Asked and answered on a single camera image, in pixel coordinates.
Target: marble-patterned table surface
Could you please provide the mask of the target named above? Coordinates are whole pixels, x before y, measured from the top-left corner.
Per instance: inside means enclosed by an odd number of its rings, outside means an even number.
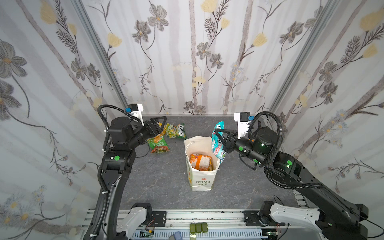
[[[185,124],[187,137],[211,136],[215,124],[224,120],[225,129],[237,129],[231,117],[168,117],[171,124]],[[127,181],[120,209],[131,209],[135,202],[151,203],[153,209],[248,209],[260,208],[265,200],[278,196],[286,206],[297,207],[292,190],[276,187],[258,168],[252,171],[238,158],[227,154],[216,174],[211,191],[192,192],[187,178],[184,140],[166,137],[169,152],[148,153],[136,158]],[[136,149],[144,155],[148,146]]]

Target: paper bag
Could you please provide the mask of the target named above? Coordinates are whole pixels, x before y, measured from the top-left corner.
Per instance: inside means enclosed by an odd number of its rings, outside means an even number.
[[[210,191],[215,181],[215,176],[220,166],[220,160],[212,153],[211,137],[196,136],[184,140],[185,160],[187,163],[188,181],[192,191]],[[189,162],[191,154],[204,154],[212,158],[212,171],[199,171],[192,168]]]

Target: green plastic block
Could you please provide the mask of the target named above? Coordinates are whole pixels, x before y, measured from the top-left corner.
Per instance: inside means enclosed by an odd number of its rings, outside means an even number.
[[[189,232],[191,234],[195,234],[196,233],[196,224],[195,223],[189,224]]]
[[[201,233],[201,223],[196,224],[196,232]]]
[[[203,223],[201,224],[201,230],[202,230],[203,232],[208,232],[208,223],[203,222]]]

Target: orange snack package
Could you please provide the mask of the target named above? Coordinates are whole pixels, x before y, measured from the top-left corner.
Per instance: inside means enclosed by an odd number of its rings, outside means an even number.
[[[197,169],[199,171],[212,171],[212,158],[203,154],[191,154],[191,158],[189,160],[192,168]]]

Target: wall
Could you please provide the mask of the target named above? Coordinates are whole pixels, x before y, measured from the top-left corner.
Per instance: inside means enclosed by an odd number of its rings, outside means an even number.
[[[276,110],[285,151],[382,226],[383,7],[342,1]],[[364,224],[369,236],[381,233]]]
[[[326,1],[83,0],[146,114],[268,109]]]
[[[96,108],[120,105],[108,85],[69,1],[0,2],[2,238],[79,238],[100,189]]]

